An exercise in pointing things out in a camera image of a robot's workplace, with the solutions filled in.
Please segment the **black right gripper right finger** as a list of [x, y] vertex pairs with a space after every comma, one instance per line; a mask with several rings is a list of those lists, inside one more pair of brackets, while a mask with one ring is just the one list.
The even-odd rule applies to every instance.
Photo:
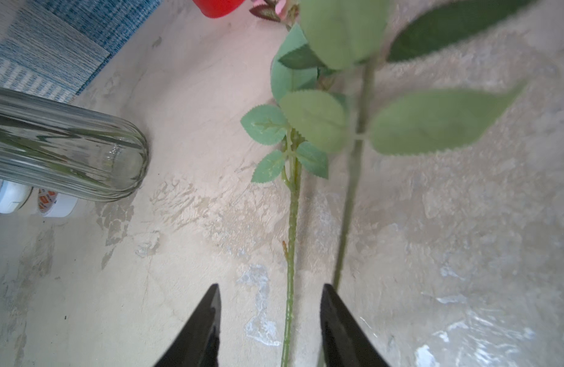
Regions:
[[329, 367], [389, 367], [331, 284], [320, 302], [323, 355]]

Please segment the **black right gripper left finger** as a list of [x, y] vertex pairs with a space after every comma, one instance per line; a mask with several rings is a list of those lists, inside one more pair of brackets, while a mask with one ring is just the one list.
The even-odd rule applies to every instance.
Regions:
[[176, 339], [154, 366], [218, 366], [221, 308], [219, 285], [212, 284]]

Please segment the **small pink rosebud stem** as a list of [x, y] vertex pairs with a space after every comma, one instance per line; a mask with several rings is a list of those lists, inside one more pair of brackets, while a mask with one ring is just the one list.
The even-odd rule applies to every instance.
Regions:
[[310, 142], [330, 152], [353, 145], [341, 221], [338, 255], [332, 284], [341, 281], [355, 197], [361, 177], [365, 142], [383, 155], [421, 155], [471, 145], [503, 115], [519, 96], [517, 85], [503, 93], [471, 89], [421, 90], [407, 93], [370, 111], [376, 69], [384, 64], [412, 61], [458, 44], [502, 23], [531, 6], [529, 1], [453, 1], [436, 6], [411, 21], [390, 44], [384, 35], [388, 1], [304, 1], [300, 25], [310, 50], [333, 70], [362, 64], [361, 94], [355, 131], [332, 127], [342, 119], [326, 103], [323, 93], [298, 114], [295, 127]]

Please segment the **pink carnation stem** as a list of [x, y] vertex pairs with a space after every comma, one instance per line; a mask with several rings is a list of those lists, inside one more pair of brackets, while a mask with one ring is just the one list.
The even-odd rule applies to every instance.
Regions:
[[329, 91], [335, 83], [335, 71], [324, 64], [297, 70], [280, 63], [287, 54], [306, 46], [306, 38], [298, 25], [298, 1], [253, 1], [250, 9], [257, 18], [283, 24], [289, 34], [271, 63], [271, 92], [273, 105], [258, 105], [241, 118], [246, 133], [262, 145], [280, 144], [280, 148], [266, 155], [256, 166], [251, 181], [265, 184], [279, 178], [289, 190], [288, 240], [282, 241], [286, 260], [286, 306], [280, 365], [290, 361], [292, 326], [294, 316], [295, 254], [300, 209], [300, 191], [303, 168], [324, 179], [329, 177], [327, 154], [307, 142], [287, 122], [279, 107], [282, 97], [298, 90]]

